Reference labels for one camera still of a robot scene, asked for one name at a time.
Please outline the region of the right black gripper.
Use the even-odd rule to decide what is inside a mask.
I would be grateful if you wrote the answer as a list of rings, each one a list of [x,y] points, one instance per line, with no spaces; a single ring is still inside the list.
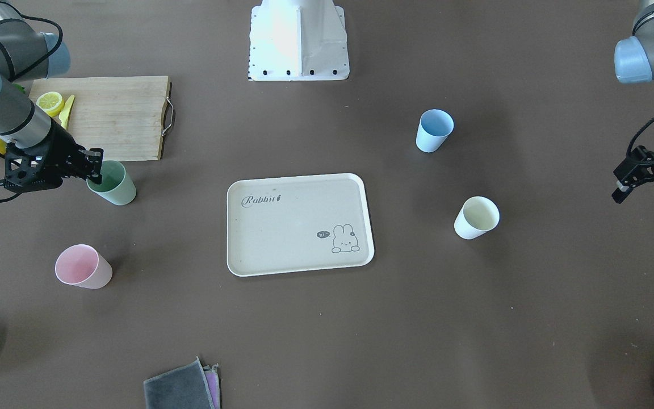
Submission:
[[[78,145],[56,122],[51,123],[51,130],[43,143],[43,151],[39,153],[43,157],[38,168],[39,183],[60,183],[64,178],[74,177],[91,184],[102,184],[103,149],[87,150]]]

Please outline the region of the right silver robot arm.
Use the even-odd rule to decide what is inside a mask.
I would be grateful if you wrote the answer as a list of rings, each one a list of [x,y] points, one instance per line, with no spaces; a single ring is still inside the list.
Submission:
[[[56,189],[66,178],[100,183],[103,150],[87,149],[16,87],[19,80],[69,70],[62,30],[34,30],[33,16],[0,1],[0,140],[7,145],[2,185],[15,193]]]

